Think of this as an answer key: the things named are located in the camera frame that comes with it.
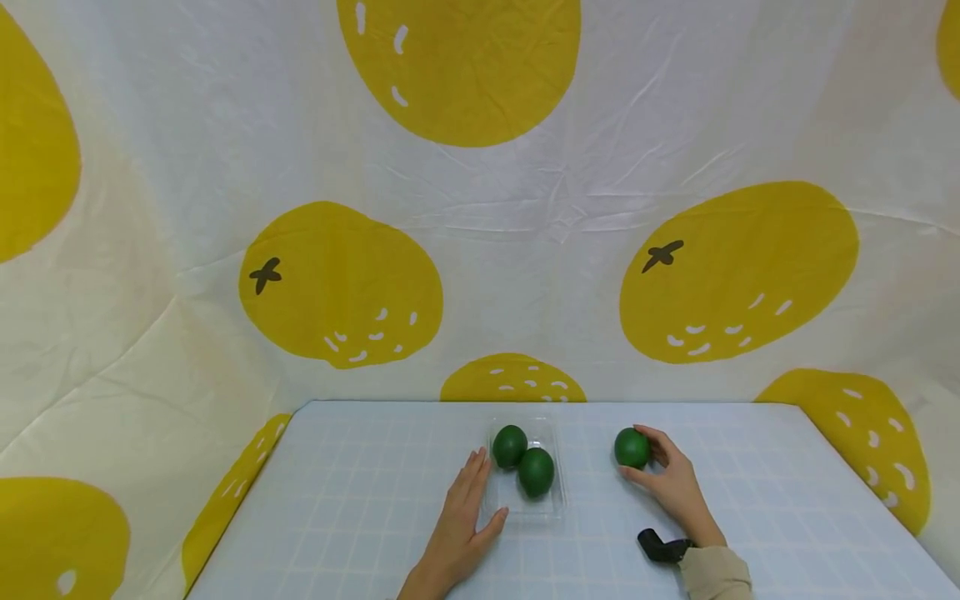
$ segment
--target white table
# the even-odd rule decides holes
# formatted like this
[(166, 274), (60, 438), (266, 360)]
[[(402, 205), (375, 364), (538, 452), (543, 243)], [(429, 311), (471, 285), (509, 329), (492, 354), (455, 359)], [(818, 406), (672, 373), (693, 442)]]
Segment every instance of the white table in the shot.
[(426, 544), (490, 417), (546, 415), (567, 491), (552, 526), (511, 523), (451, 598), (682, 599), (636, 534), (681, 536), (612, 466), (617, 431), (662, 428), (687, 453), (759, 600), (960, 599), (796, 408), (770, 404), (311, 402), (298, 411), (189, 600), (383, 600)]

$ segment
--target black strap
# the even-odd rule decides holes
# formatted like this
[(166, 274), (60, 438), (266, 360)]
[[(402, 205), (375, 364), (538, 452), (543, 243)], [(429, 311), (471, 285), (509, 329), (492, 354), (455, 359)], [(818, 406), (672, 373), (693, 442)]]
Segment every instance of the black strap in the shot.
[(664, 543), (653, 529), (644, 529), (636, 535), (643, 553), (654, 563), (677, 564), (684, 559), (693, 542), (687, 538)]

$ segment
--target fabric backdrop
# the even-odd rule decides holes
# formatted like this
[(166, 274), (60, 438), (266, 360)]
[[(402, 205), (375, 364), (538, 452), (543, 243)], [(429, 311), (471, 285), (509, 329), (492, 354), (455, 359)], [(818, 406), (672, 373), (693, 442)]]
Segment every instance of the fabric backdrop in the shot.
[(310, 398), (796, 403), (960, 581), (960, 0), (0, 5), (0, 596)]

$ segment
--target hand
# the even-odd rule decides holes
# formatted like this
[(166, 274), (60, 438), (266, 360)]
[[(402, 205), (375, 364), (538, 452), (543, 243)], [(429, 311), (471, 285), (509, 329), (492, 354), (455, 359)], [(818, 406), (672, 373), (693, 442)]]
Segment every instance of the hand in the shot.
[(663, 465), (663, 473), (620, 467), (620, 474), (646, 488), (698, 547), (726, 546), (727, 539), (710, 514), (690, 459), (662, 431), (643, 425), (634, 425), (634, 429), (650, 440), (654, 460)]
[(490, 475), (487, 449), (470, 452), (446, 493), (437, 527), (426, 544), (423, 558), (414, 566), (396, 600), (443, 600), (454, 586), (473, 574), (490, 551), (509, 510), (493, 514), (490, 523), (476, 531), (480, 500)]

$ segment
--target wrist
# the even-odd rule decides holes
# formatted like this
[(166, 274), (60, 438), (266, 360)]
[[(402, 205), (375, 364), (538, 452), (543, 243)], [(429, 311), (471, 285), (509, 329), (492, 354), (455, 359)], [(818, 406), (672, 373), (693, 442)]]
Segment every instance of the wrist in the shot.
[(396, 600), (444, 600), (453, 586), (437, 569), (417, 563)]

